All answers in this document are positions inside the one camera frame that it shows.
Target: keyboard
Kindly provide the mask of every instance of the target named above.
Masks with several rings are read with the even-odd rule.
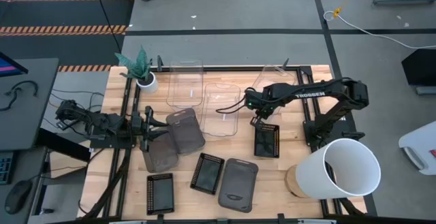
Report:
[[[0,152],[0,185],[9,185],[12,180],[16,153],[14,151]]]

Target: potted plant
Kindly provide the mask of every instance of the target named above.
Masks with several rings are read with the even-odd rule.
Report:
[[[154,93],[157,90],[159,85],[156,76],[150,71],[151,60],[147,61],[147,54],[142,46],[135,63],[122,54],[115,53],[115,56],[129,70],[127,74],[121,73],[123,77],[135,78],[136,85],[145,93]]]

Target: wooden table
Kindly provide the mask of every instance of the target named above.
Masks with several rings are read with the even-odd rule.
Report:
[[[311,67],[314,82],[332,78],[328,65]],[[110,70],[102,112],[121,111],[126,82],[126,79],[119,75],[121,72],[126,72],[126,69],[113,67]],[[165,121],[167,115],[174,112],[166,103],[170,73],[155,74],[159,81],[159,90],[150,95],[141,93],[139,111],[144,116],[145,106],[151,106],[155,111],[154,117],[159,121]],[[204,86],[211,82],[235,84],[243,92],[245,88],[253,85],[258,76],[258,71],[209,71],[204,73]],[[131,111],[135,86],[136,84],[132,82],[127,113]],[[336,99],[331,97],[320,98],[321,113],[327,112],[336,102]],[[311,101],[309,107],[313,119],[315,113]],[[169,171],[174,174],[175,212],[165,214],[165,219],[276,219],[278,213],[283,213],[286,218],[322,217],[319,200],[293,196],[286,189],[284,182],[286,170],[310,155],[302,129],[302,121],[305,117],[301,100],[289,103],[285,108],[281,108],[280,113],[272,117],[271,123],[280,125],[279,159],[259,158],[253,155],[254,127],[249,124],[252,117],[253,111],[246,108],[239,111],[238,132],[234,136],[219,138],[205,134],[206,145],[202,152],[226,160],[233,157],[258,165],[253,210],[246,214],[222,208],[218,204],[218,193],[212,196],[189,188],[200,154],[196,152],[180,156],[178,165]],[[108,184],[112,153],[112,149],[106,149],[91,162],[88,168],[81,198],[81,205],[85,210],[92,207]],[[123,220],[156,219],[156,216],[146,215],[146,178],[149,174],[142,152],[137,146],[131,152]],[[118,189],[115,189],[113,196],[110,214],[115,214]],[[359,210],[366,212],[363,197],[351,200]],[[332,200],[328,201],[328,205],[330,213],[334,213]]]

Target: computer monitor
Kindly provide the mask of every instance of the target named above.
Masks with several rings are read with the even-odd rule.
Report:
[[[0,78],[6,76],[27,74],[29,71],[5,54],[0,52]]]

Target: concrete floor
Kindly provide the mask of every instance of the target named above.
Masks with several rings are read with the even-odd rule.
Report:
[[[342,0],[322,0],[325,10],[339,7]],[[341,13],[365,29],[436,28],[436,5],[373,6],[372,0],[350,0]],[[135,1],[130,31],[196,29],[321,29],[314,0],[152,0]],[[331,29],[348,29],[339,20]],[[434,45],[436,35],[393,35],[411,45]],[[370,106],[354,112],[362,142],[379,159],[382,178],[374,192],[379,216],[436,219],[436,177],[421,175],[398,148],[398,139],[436,119],[436,98],[418,97],[407,85],[401,61],[413,52],[388,40],[368,35],[333,35],[343,76],[362,80],[369,87]],[[126,36],[123,54],[134,57],[143,45],[150,57],[160,54],[164,63],[172,58],[196,58],[205,65],[330,64],[323,35],[173,35]],[[55,87],[69,91],[102,92],[105,73],[59,74]],[[88,95],[62,94],[87,104]],[[53,120],[54,109],[46,118]],[[81,191],[82,185],[67,186]],[[44,207],[61,206],[58,215],[31,219],[32,223],[71,220],[79,194],[56,204],[56,191],[46,195]]]

